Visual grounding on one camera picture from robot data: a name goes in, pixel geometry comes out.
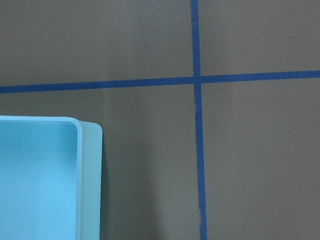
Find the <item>gray surface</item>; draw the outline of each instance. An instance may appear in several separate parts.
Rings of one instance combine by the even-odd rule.
[[[318,70],[320,1],[199,1],[203,75]]]
[[[103,128],[101,239],[199,239],[193,86],[0,94],[0,115]]]
[[[208,239],[320,239],[320,79],[202,91]]]
[[[189,1],[0,2],[0,86],[192,76]]]

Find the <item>blue tape line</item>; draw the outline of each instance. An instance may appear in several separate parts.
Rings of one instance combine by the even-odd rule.
[[[248,74],[202,76],[201,82],[203,84],[207,84],[207,83],[245,82],[245,81],[263,81],[263,80],[287,80],[287,79],[309,79],[309,78],[320,78],[320,70],[262,72],[262,73],[248,73]]]
[[[207,240],[207,204],[206,204],[206,179],[204,159],[204,136],[202,120],[202,93],[201,83],[194,84],[195,102],[195,141],[196,141],[196,166],[198,177],[198,201],[200,209],[200,240]]]
[[[0,86],[0,94],[62,91],[62,90],[130,88],[130,87],[147,87],[147,86],[163,86],[163,85],[184,85],[184,84],[193,84],[194,81],[195,80],[193,77],[172,77],[172,78],[136,79],[136,80]]]
[[[191,0],[191,24],[192,24],[192,54],[193,76],[201,75],[200,65],[200,37],[199,37],[199,8],[198,1]]]

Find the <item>blue bin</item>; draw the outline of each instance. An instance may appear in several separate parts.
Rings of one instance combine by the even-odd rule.
[[[102,129],[0,116],[0,240],[99,240]]]

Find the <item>blue line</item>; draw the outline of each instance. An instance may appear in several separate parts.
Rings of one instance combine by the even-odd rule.
[[[195,141],[196,141],[196,166],[198,177],[198,200],[201,214],[200,240],[207,240],[207,205],[206,205],[206,179],[204,159],[204,136],[202,120],[202,93],[201,83],[194,84],[195,102]]]
[[[62,90],[130,88],[130,87],[147,87],[147,86],[163,86],[163,85],[184,85],[184,84],[193,84],[194,81],[195,80],[193,77],[172,77],[172,78],[136,79],[136,80],[0,86],[0,94],[62,91]]]
[[[193,76],[201,75],[198,0],[191,0]]]
[[[203,84],[207,84],[207,83],[225,83],[225,82],[263,81],[263,80],[310,79],[310,78],[320,78],[320,70],[262,72],[262,73],[248,73],[248,74],[202,76],[201,82]]]

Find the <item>gray floor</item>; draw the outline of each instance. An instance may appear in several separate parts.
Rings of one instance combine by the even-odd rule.
[[[201,73],[319,70],[319,1],[199,1]],[[1,1],[0,86],[193,75],[189,1]],[[209,240],[320,238],[320,79],[202,85]],[[103,127],[101,240],[199,240],[193,85],[0,94]]]

